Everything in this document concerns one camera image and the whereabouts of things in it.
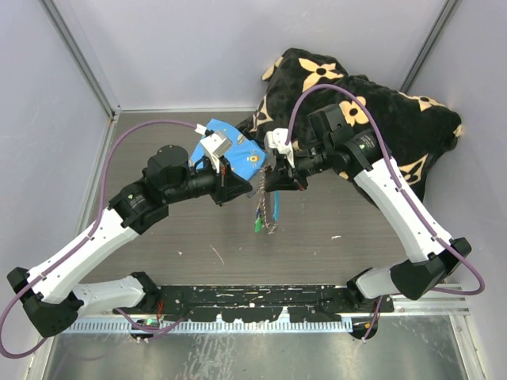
metal floor plate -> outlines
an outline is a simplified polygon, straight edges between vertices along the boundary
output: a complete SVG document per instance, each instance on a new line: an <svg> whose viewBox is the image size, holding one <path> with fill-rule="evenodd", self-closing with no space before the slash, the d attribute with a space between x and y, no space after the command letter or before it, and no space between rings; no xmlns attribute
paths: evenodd
<svg viewBox="0 0 507 380"><path fill-rule="evenodd" d="M449 317L384 317L366 344L346 333L61 334L44 380L464 379Z"/></svg>

white wall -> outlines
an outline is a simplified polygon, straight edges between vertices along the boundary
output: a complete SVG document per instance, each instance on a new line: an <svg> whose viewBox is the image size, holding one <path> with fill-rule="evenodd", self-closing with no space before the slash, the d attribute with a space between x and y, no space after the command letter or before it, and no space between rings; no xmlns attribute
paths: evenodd
<svg viewBox="0 0 507 380"><path fill-rule="evenodd" d="M507 373L507 2L461 2L412 94L435 97L456 110L465 135L429 175L426 203L455 236L474 250L471 262L486 280L486 292L469 298L481 353L491 378ZM462 268L459 280L476 287Z"/></svg>
<svg viewBox="0 0 507 380"><path fill-rule="evenodd" d="M0 308L6 275L30 268L74 236L108 119L40 3L0 2ZM12 352L36 331L21 304L3 332ZM21 379L28 360L0 356L0 378Z"/></svg>
<svg viewBox="0 0 507 380"><path fill-rule="evenodd" d="M56 0L123 109L256 107L287 48L398 88L443 0Z"/></svg>

black plush toy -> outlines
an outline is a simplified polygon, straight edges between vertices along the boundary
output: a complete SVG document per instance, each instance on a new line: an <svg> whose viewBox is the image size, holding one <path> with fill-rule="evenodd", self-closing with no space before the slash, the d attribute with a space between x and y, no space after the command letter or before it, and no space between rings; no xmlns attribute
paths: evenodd
<svg viewBox="0 0 507 380"><path fill-rule="evenodd" d="M291 48L262 76L268 90L252 117L237 125L248 139L262 146L267 131L287 127L302 92L321 83L335 84L353 93L368 108L391 149L405 180L422 200L428 171L461 135L459 115L428 97L410 97L368 80L348 75L333 57ZM357 133L371 128L366 115L344 95L324 89L310 94L295 120L292 145L305 149L311 139L307 115L329 104L339 104L345 120Z"/></svg>

gray floor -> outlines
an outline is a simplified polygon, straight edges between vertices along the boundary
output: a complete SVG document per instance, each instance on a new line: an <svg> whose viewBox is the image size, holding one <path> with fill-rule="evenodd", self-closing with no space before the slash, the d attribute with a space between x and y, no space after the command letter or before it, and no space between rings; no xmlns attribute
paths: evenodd
<svg viewBox="0 0 507 380"><path fill-rule="evenodd" d="M467 378L448 317L379 323L366 344L347 333L168 335L139 345L125 335L61 334L44 380Z"/></svg>
<svg viewBox="0 0 507 380"><path fill-rule="evenodd" d="M250 114L123 114L116 135L152 119L206 124L214 117L234 125ZM108 198L138 179L160 146L177 144L192 152L198 139L195 132L174 125L136 132L112 160ZM343 284L365 268L403 259L385 218L351 184L334 173L309 182L305 192L281 194L280 228L272 235L254 233L256 199L243 196L224 207L209 197L175 204L169 218L116 251L86 281L145 271L158 284Z"/></svg>

cable connector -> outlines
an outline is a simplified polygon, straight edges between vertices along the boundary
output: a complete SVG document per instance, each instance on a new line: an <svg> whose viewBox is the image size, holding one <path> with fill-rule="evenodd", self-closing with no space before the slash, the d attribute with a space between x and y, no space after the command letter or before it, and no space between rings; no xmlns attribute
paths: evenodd
<svg viewBox="0 0 507 380"><path fill-rule="evenodd" d="M200 125L200 124L196 125L196 133L198 133L199 135L204 136L206 134L207 130L208 129L204 125Z"/></svg>

